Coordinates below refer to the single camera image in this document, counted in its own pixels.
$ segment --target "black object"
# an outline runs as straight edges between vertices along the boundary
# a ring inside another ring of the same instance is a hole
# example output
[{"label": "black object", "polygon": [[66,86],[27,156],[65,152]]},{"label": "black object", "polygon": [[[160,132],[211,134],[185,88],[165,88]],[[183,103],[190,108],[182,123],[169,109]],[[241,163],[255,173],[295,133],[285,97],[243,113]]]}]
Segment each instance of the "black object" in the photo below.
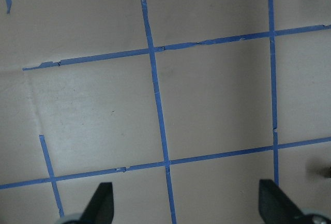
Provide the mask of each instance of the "black object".
[{"label": "black object", "polygon": [[325,216],[304,215],[272,180],[260,180],[259,212],[265,224],[331,224]]},{"label": "black object", "polygon": [[79,220],[64,224],[111,224],[114,218],[113,184],[101,183]]}]

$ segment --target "floor tile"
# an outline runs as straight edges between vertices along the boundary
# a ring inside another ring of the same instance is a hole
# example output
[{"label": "floor tile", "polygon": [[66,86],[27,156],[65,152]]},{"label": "floor tile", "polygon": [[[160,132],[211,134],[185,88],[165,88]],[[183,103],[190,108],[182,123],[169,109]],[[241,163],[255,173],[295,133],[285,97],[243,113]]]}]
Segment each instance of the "floor tile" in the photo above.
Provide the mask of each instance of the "floor tile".
[{"label": "floor tile", "polygon": [[299,208],[331,216],[331,144],[286,148],[278,153],[281,189]]},{"label": "floor tile", "polygon": [[171,159],[272,145],[268,39],[156,58]]},{"label": "floor tile", "polygon": [[51,183],[0,190],[1,224],[45,224],[59,219]]},{"label": "floor tile", "polygon": [[271,151],[174,165],[177,223],[262,223],[259,179],[273,175]]},{"label": "floor tile", "polygon": [[279,143],[331,136],[330,31],[276,38]]},{"label": "floor tile", "polygon": [[140,0],[12,1],[10,15],[0,14],[9,30],[0,67],[147,47]]},{"label": "floor tile", "polygon": [[35,110],[23,72],[0,72],[0,184],[49,176]]},{"label": "floor tile", "polygon": [[331,0],[274,0],[276,29],[330,25]]},{"label": "floor tile", "polygon": [[56,175],[163,161],[147,55],[27,74]]},{"label": "floor tile", "polygon": [[147,0],[154,45],[265,32],[267,0]]},{"label": "floor tile", "polygon": [[112,182],[113,223],[171,223],[164,167],[58,182],[65,214],[81,213],[101,182]]}]

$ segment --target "grid square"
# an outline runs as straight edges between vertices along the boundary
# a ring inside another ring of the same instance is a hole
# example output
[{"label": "grid square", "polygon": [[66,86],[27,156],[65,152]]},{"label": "grid square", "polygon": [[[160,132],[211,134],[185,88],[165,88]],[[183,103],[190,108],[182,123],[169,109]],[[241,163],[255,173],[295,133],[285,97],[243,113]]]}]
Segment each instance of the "grid square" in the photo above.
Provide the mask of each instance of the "grid square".
[{"label": "grid square", "polygon": [[11,14],[0,14],[10,30],[0,44],[6,55],[0,67],[147,47],[140,0],[12,1]]},{"label": "grid square", "polygon": [[331,136],[331,31],[276,37],[279,143]]},{"label": "grid square", "polygon": [[268,39],[156,59],[171,159],[272,145]]},{"label": "grid square", "polygon": [[320,143],[279,150],[280,188],[299,208],[331,216],[331,144]]},{"label": "grid square", "polygon": [[1,224],[45,224],[59,219],[51,183],[0,190]]},{"label": "grid square", "polygon": [[28,76],[55,175],[163,161],[147,55]]},{"label": "grid square", "polygon": [[65,214],[82,213],[101,182],[112,182],[113,223],[171,222],[164,168],[57,182]]},{"label": "grid square", "polygon": [[179,224],[261,223],[259,179],[273,178],[273,153],[174,165],[171,174]]},{"label": "grid square", "polygon": [[274,0],[276,29],[330,25],[331,0]]},{"label": "grid square", "polygon": [[154,44],[268,31],[267,0],[147,0]]},{"label": "grid square", "polygon": [[48,177],[31,86],[22,71],[0,73],[0,182]]}]

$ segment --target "floor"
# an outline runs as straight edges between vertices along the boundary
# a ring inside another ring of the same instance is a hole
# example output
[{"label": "floor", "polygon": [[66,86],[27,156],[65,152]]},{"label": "floor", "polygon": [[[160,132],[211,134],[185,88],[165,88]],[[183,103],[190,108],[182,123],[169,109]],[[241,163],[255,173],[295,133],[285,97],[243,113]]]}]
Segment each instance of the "floor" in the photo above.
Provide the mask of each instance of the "floor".
[{"label": "floor", "polygon": [[113,182],[114,224],[331,216],[331,0],[0,0],[0,223]]}]

